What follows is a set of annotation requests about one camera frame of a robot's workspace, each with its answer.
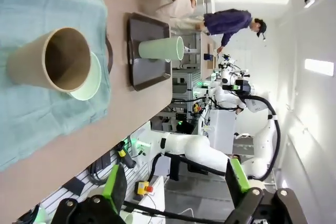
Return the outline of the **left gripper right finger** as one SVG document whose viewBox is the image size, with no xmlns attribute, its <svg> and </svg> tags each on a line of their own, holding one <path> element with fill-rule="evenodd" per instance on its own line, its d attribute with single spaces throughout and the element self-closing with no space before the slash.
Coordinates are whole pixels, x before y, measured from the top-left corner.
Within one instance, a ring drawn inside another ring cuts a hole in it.
<svg viewBox="0 0 336 224">
<path fill-rule="evenodd" d="M 226 183 L 235 209 L 225 223 L 307 223 L 299 200 L 293 190 L 280 188 L 270 193 L 260 187 L 251 187 L 239 161 L 227 162 Z"/>
</svg>

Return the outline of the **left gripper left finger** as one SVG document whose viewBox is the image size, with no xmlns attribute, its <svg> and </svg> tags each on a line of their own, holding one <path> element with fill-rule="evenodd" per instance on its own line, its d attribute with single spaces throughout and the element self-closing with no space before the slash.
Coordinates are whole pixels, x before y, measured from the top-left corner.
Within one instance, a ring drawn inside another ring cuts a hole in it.
<svg viewBox="0 0 336 224">
<path fill-rule="evenodd" d="M 94 194 L 82 202 L 72 198 L 63 199 L 56 209 L 52 223 L 125 223 L 120 217 L 120 211 L 126 190 L 127 179 L 124 168 L 121 165 L 114 165 L 101 193 Z"/>
</svg>

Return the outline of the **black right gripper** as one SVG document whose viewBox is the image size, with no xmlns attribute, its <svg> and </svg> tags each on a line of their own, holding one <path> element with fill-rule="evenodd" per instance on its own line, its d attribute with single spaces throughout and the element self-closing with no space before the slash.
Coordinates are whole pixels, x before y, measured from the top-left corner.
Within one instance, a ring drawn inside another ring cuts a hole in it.
<svg viewBox="0 0 336 224">
<path fill-rule="evenodd" d="M 238 95 L 250 95 L 251 93 L 251 86 L 248 80 L 237 79 L 236 85 L 238 86 L 236 90 L 236 94 Z"/>
</svg>

